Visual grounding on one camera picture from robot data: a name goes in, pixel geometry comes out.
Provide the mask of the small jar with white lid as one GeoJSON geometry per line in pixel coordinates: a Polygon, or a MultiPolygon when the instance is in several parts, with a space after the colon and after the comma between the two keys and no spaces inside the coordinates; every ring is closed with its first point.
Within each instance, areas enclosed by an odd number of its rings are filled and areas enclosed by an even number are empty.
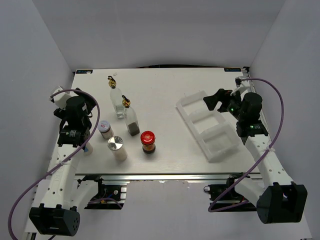
{"type": "Polygon", "coordinates": [[[98,123],[97,126],[98,131],[100,132],[100,134],[102,135],[102,137],[106,140],[110,139],[111,137],[114,136],[114,132],[111,128],[111,125],[108,121],[106,120],[101,120],[98,123]]]}

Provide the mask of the clear glass oil bottle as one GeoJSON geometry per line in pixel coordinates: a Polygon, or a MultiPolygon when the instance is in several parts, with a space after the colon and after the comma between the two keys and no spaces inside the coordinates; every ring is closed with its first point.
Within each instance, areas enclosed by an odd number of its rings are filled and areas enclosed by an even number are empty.
{"type": "Polygon", "coordinates": [[[123,101],[122,91],[119,88],[117,88],[117,82],[111,75],[109,75],[107,79],[108,79],[108,85],[110,87],[111,103],[113,105],[116,116],[121,119],[124,117],[123,113],[125,108],[122,104],[122,101],[123,101]]]}

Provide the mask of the white shaker with silver lid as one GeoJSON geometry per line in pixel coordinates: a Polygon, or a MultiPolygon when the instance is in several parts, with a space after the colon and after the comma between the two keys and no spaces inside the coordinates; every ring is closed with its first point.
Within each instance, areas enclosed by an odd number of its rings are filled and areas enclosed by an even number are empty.
{"type": "Polygon", "coordinates": [[[128,157],[124,141],[120,136],[113,136],[108,140],[107,146],[117,161],[125,161],[128,157]]]}

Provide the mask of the glass bottle with dark sauce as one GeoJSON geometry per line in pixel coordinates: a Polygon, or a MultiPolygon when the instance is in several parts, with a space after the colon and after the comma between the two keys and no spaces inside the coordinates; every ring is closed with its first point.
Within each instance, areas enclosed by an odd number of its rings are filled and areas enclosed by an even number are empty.
{"type": "Polygon", "coordinates": [[[125,96],[122,95],[122,105],[123,109],[123,118],[128,130],[128,133],[131,136],[135,136],[140,133],[138,118],[135,110],[131,107],[131,101],[125,96]]]}

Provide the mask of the red-lidded chili sauce jar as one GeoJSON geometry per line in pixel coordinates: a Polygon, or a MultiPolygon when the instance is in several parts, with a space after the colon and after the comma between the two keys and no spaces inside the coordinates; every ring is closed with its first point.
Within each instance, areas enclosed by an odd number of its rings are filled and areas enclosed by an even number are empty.
{"type": "Polygon", "coordinates": [[[152,154],[156,150],[156,136],[152,131],[144,131],[140,135],[140,141],[142,144],[142,150],[145,154],[152,154]]]}

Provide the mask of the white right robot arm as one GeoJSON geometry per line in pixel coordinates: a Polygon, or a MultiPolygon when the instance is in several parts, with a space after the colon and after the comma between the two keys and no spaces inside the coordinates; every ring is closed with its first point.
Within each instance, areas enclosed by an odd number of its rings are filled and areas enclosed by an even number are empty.
{"type": "Polygon", "coordinates": [[[242,205],[255,206],[260,221],[264,224],[299,223],[302,220],[307,200],[307,189],[297,184],[284,170],[269,142],[269,133],[262,121],[260,112],[263,99],[254,92],[241,96],[239,92],[219,89],[214,95],[204,97],[210,111],[221,103],[218,112],[230,113],[236,120],[236,132],[252,155],[264,186],[253,181],[248,170],[242,176],[234,175],[227,180],[226,189],[213,203],[227,195],[236,200],[244,198],[242,205]]]}

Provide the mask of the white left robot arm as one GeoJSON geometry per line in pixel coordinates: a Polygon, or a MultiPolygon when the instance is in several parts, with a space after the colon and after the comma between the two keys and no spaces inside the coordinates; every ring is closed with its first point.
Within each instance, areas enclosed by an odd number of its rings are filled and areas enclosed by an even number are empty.
{"type": "Polygon", "coordinates": [[[99,182],[85,183],[73,190],[75,175],[80,158],[78,152],[89,153],[89,144],[97,126],[92,125],[90,114],[99,105],[88,93],[79,88],[73,90],[75,96],[67,95],[59,100],[59,94],[67,90],[58,90],[51,95],[58,106],[54,115],[61,122],[57,140],[55,166],[48,174],[49,185],[38,207],[32,207],[29,219],[42,235],[73,237],[80,226],[80,214],[91,197],[99,200],[105,196],[106,187],[99,182]]]}

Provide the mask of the white plastic organizer rack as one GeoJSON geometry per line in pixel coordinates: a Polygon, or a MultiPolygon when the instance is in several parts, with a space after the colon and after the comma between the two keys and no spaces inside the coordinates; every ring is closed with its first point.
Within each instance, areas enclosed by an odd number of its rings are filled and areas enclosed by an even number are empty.
{"type": "Polygon", "coordinates": [[[205,91],[178,100],[176,108],[209,163],[218,163],[239,153],[240,138],[217,110],[204,102],[205,91]]]}

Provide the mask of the blue right corner sticker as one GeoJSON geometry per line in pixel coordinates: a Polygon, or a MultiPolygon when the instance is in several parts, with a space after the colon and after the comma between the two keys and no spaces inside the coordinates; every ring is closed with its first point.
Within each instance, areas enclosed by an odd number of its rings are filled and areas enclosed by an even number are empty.
{"type": "Polygon", "coordinates": [[[225,72],[242,72],[242,69],[239,67],[225,67],[225,72]]]}

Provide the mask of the blue corner sticker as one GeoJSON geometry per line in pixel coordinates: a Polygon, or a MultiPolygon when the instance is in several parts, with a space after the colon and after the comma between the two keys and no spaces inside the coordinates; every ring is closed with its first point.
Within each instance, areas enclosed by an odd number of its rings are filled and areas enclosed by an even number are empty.
{"type": "Polygon", "coordinates": [[[78,69],[78,70],[75,71],[75,73],[77,75],[80,75],[80,74],[92,74],[93,70],[92,69],[78,69]]]}
{"type": "Polygon", "coordinates": [[[239,67],[225,67],[225,72],[242,72],[242,69],[239,67]]]}

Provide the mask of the blue left corner sticker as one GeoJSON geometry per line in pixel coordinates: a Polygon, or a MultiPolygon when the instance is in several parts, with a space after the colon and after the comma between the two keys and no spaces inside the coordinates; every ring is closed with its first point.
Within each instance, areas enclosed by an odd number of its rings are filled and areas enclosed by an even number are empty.
{"type": "Polygon", "coordinates": [[[78,69],[78,70],[75,71],[75,73],[77,75],[80,75],[80,74],[92,74],[93,70],[92,69],[78,69]]]}

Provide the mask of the aluminium table frame rail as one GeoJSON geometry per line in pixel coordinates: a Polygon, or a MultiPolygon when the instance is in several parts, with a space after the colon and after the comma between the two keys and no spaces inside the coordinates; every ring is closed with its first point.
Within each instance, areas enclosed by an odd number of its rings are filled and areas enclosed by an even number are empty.
{"type": "Polygon", "coordinates": [[[104,182],[110,183],[129,183],[129,182],[168,182],[168,181],[184,181],[184,182],[222,182],[236,173],[210,173],[210,174],[90,174],[87,175],[90,180],[96,178],[102,179],[104,182]]]}

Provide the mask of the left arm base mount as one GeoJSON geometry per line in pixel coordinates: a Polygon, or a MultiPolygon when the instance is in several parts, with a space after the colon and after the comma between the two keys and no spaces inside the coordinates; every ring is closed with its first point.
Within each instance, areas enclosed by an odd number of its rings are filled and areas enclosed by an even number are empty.
{"type": "Polygon", "coordinates": [[[77,189],[82,182],[97,183],[97,193],[86,205],[86,210],[120,210],[124,206],[126,187],[120,183],[110,183],[101,175],[85,175],[77,179],[77,189]]]}

